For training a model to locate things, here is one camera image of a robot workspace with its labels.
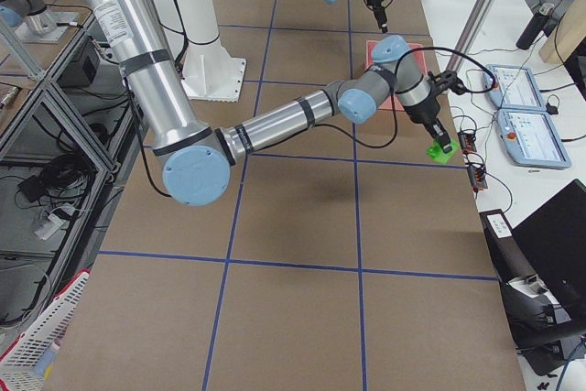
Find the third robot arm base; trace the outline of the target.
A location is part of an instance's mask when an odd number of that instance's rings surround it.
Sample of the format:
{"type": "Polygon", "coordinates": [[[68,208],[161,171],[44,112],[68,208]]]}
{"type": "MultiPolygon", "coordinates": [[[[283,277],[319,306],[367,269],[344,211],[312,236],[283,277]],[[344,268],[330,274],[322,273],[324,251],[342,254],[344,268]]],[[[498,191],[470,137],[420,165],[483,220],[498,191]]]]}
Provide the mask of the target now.
{"type": "Polygon", "coordinates": [[[1,0],[1,17],[26,43],[56,44],[64,33],[44,0],[1,0]]]}

